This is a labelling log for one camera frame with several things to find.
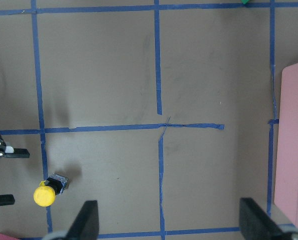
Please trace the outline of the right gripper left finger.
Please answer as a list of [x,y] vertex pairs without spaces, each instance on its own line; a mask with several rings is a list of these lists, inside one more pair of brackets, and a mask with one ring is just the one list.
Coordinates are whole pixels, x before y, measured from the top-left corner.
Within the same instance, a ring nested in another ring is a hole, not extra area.
[[97,200],[84,202],[73,224],[69,228],[66,240],[97,240],[99,236],[99,209]]

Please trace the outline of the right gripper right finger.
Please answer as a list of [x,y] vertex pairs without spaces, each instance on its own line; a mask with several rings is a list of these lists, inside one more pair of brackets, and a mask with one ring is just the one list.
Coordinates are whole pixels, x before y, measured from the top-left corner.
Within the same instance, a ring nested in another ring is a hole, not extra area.
[[283,231],[250,197],[239,200],[239,229],[245,240],[282,240]]

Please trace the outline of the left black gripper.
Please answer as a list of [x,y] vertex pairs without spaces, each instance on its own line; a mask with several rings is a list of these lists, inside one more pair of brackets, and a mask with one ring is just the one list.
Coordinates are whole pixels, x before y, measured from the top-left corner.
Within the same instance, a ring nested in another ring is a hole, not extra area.
[[[30,153],[25,148],[13,148],[12,146],[7,146],[0,134],[0,158],[29,158]],[[15,204],[15,198],[12,194],[0,195],[0,207],[9,206]]]

